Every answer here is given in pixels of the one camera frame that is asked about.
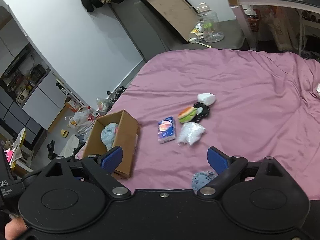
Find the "operator hand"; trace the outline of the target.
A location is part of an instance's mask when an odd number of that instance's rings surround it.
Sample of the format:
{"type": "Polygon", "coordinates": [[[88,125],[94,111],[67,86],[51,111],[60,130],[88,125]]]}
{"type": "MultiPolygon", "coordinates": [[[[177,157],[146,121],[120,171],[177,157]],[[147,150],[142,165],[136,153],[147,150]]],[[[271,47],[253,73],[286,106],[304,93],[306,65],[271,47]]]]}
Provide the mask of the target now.
{"type": "Polygon", "coordinates": [[[27,226],[21,217],[12,219],[4,230],[6,240],[15,240],[27,230],[27,226]]]}

